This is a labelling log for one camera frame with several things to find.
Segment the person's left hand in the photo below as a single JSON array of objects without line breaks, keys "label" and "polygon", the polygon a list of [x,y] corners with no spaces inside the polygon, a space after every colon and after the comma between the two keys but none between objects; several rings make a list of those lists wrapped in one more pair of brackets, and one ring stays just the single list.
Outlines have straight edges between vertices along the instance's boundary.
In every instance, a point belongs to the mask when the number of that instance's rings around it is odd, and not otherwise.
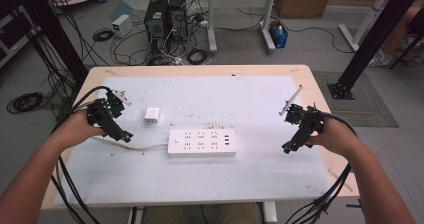
[{"label": "person's left hand", "polygon": [[99,127],[94,127],[88,123],[87,111],[79,111],[72,114],[60,127],[55,131],[58,137],[57,142],[64,148],[76,146],[88,138],[100,136],[104,131]]}]

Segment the small white box device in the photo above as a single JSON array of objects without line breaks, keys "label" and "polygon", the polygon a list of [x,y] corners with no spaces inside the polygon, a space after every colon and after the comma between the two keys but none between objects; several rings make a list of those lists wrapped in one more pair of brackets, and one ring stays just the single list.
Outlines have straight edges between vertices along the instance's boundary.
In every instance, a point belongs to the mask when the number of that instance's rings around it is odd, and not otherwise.
[{"label": "small white box device", "polygon": [[133,30],[131,18],[127,14],[122,14],[115,21],[113,21],[112,27],[115,35],[119,38],[125,37],[130,31]]}]

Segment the black metal post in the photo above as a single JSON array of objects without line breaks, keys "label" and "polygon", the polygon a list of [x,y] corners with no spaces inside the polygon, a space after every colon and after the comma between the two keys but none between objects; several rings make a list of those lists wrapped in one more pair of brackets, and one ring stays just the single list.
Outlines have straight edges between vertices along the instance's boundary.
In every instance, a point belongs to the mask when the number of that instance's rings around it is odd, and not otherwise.
[{"label": "black metal post", "polygon": [[328,83],[333,99],[353,100],[351,92],[355,82],[366,69],[371,58],[377,53],[383,41],[388,37],[401,17],[415,0],[389,0],[376,22],[364,38],[359,49],[336,83]]},{"label": "black metal post", "polygon": [[31,19],[36,21],[44,31],[50,43],[70,71],[76,84],[81,86],[88,75],[88,70],[83,65],[58,17],[54,14],[49,0],[19,1],[22,2]]}]

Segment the person's right hand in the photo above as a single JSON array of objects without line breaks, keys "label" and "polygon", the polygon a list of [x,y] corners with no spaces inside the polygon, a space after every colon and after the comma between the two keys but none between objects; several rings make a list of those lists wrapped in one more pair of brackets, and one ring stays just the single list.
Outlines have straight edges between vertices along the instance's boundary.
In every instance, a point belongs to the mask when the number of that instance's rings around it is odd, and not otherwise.
[{"label": "person's right hand", "polygon": [[325,118],[323,131],[307,140],[307,144],[320,145],[328,151],[348,159],[357,136],[342,122],[333,118]]}]

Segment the cardboard box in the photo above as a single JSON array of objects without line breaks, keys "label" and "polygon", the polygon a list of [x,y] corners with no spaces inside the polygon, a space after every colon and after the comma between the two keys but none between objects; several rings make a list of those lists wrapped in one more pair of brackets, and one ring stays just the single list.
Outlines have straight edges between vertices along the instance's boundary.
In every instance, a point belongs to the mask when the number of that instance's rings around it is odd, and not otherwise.
[{"label": "cardboard box", "polygon": [[280,18],[321,18],[329,0],[275,0]]}]

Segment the white metal stand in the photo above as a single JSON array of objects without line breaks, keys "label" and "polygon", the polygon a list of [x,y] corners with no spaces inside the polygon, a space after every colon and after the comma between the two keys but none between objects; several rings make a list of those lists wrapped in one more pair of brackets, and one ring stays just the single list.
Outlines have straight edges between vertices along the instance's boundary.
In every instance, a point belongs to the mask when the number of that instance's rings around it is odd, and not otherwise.
[{"label": "white metal stand", "polygon": [[384,2],[385,0],[376,0],[374,2],[354,35],[349,32],[348,28],[344,24],[338,25],[341,34],[344,36],[353,52],[356,52],[359,49],[360,41],[364,37],[366,30],[372,25],[377,14],[382,10]]}]

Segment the white charger plug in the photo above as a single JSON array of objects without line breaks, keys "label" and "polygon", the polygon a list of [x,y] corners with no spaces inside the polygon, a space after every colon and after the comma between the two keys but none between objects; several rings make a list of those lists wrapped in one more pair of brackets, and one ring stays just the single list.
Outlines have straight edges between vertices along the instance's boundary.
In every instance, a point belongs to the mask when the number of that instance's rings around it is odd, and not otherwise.
[{"label": "white charger plug", "polygon": [[159,121],[159,116],[159,108],[147,108],[144,114],[144,120],[146,122],[157,123]]}]

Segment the black computer tower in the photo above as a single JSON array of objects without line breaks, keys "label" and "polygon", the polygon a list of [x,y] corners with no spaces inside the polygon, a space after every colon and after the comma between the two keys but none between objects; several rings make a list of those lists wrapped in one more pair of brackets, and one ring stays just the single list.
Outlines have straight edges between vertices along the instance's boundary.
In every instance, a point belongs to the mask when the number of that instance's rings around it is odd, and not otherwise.
[{"label": "black computer tower", "polygon": [[172,23],[167,0],[150,0],[144,17],[145,28],[153,53],[167,53],[170,49]]},{"label": "black computer tower", "polygon": [[174,30],[173,38],[184,41],[188,36],[186,0],[169,0],[168,7]]}]

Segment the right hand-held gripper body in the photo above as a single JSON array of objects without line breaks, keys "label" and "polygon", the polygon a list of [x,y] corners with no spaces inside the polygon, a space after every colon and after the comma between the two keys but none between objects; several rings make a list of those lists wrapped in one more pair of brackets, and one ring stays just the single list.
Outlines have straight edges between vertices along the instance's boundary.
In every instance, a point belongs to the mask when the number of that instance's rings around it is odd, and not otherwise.
[{"label": "right hand-held gripper body", "polygon": [[297,91],[286,101],[285,106],[279,112],[280,116],[286,115],[285,121],[298,127],[297,132],[289,140],[290,147],[300,148],[303,145],[311,148],[307,140],[314,132],[322,132],[323,124],[320,111],[315,107],[308,106],[306,110],[294,103],[304,86],[300,85]]}]

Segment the grey floor mat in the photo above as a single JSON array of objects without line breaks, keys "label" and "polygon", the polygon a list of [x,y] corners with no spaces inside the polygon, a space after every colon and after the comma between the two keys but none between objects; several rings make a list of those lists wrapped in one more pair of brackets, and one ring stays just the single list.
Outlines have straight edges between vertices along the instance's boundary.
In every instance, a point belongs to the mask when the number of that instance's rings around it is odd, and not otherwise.
[{"label": "grey floor mat", "polygon": [[350,99],[334,99],[329,85],[334,84],[341,72],[313,71],[313,76],[329,106],[330,111],[354,127],[398,128],[399,125],[375,90],[366,74],[355,83]]}]

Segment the white table mat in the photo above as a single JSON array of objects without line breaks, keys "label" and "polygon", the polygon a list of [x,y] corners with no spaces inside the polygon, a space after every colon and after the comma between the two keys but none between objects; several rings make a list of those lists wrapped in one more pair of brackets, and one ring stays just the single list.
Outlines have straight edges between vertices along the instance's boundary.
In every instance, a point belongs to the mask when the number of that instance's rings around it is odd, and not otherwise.
[{"label": "white table mat", "polygon": [[[279,115],[297,91],[289,76],[109,77],[131,104],[118,118],[129,143],[91,138],[66,167],[87,205],[166,205],[308,199],[330,183],[319,151],[282,145],[296,126]],[[159,108],[157,123],[147,108]],[[171,157],[173,129],[233,129],[234,156]]]}]

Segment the light wooden table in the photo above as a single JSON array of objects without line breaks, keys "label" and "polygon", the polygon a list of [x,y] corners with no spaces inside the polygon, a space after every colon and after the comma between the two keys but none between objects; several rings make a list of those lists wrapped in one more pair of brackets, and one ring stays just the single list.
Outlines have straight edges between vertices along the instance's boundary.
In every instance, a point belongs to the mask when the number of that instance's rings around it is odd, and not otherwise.
[{"label": "light wooden table", "polygon": [[[302,84],[303,91],[300,100],[303,104],[315,103],[320,110],[330,111],[322,94],[316,78],[310,68],[303,64],[289,65],[199,65],[199,66],[116,66],[92,68],[83,84],[77,92],[76,100],[79,100],[95,86],[101,85],[108,77],[211,77],[211,76],[290,76],[295,85]],[[346,161],[336,154],[329,153],[323,147],[318,147],[325,167],[328,169],[328,178],[336,179],[336,172],[342,171]],[[42,210],[58,210],[64,206],[54,206],[53,200],[57,191],[50,181],[47,193],[42,202]],[[359,196],[354,174],[349,174],[342,186],[338,197]]]}]

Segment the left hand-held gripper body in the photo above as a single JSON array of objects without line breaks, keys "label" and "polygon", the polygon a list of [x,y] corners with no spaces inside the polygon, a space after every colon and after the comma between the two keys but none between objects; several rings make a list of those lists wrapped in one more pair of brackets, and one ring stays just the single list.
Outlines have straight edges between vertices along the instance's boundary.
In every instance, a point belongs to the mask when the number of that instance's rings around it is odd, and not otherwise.
[{"label": "left hand-held gripper body", "polygon": [[115,141],[124,137],[123,130],[115,119],[125,110],[123,101],[112,90],[106,92],[105,98],[98,98],[87,106],[87,120],[90,125],[98,125],[106,136]]}]

